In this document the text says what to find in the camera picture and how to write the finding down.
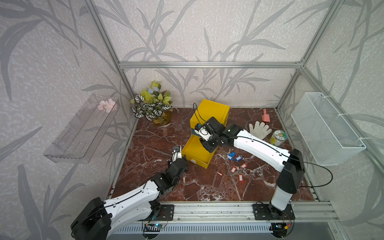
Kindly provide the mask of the keys with blue tag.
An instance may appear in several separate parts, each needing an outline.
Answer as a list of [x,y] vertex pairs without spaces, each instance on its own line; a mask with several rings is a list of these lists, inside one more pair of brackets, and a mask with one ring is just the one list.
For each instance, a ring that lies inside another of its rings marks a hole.
[[235,153],[235,152],[232,152],[232,153],[230,153],[230,154],[227,155],[227,159],[230,160],[230,161],[233,161],[234,158],[235,158],[235,155],[236,155],[236,153]]

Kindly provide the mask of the yellow bottom drawer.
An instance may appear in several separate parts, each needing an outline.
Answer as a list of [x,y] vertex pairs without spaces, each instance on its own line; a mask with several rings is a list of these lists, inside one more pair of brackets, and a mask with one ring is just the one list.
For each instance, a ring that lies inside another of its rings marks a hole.
[[186,145],[182,149],[182,155],[186,156],[188,161],[199,165],[205,169],[208,168],[214,153],[207,151],[200,142],[200,137],[191,135]]

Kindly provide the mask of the yellow drawer cabinet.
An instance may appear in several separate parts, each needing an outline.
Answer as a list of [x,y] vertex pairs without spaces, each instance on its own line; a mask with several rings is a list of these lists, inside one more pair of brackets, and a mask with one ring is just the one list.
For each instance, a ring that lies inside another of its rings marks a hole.
[[193,104],[193,109],[194,113],[190,119],[191,128],[195,129],[197,124],[204,124],[211,117],[215,117],[224,125],[227,124],[230,111],[230,107],[227,105],[204,99],[199,106]]

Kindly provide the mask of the keys with red tags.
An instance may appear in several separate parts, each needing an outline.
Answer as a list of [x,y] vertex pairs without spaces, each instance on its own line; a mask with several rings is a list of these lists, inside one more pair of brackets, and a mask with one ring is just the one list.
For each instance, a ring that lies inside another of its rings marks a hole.
[[230,173],[231,174],[237,174],[239,176],[239,182],[240,183],[243,183],[244,182],[244,174],[243,172],[245,171],[245,169],[248,167],[248,164],[247,163],[244,163],[240,166],[238,165],[234,165],[231,170],[230,170]]

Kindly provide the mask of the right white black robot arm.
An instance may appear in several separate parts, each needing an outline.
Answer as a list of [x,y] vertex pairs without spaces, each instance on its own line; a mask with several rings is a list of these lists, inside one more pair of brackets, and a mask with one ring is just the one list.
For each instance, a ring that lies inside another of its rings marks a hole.
[[235,147],[256,156],[278,171],[280,175],[268,209],[271,215],[284,214],[304,177],[305,167],[300,151],[288,151],[268,144],[234,124],[225,127],[220,123],[205,122],[203,125],[197,124],[195,132],[201,137],[203,147],[210,153],[218,146]]

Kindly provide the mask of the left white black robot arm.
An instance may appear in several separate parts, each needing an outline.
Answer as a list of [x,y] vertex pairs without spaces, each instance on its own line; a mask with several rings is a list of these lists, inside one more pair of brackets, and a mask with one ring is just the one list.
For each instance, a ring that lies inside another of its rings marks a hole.
[[188,160],[177,154],[168,168],[151,177],[142,186],[119,197],[91,200],[71,224],[76,240],[105,240],[112,233],[131,223],[157,217],[159,198],[171,192],[189,169]]

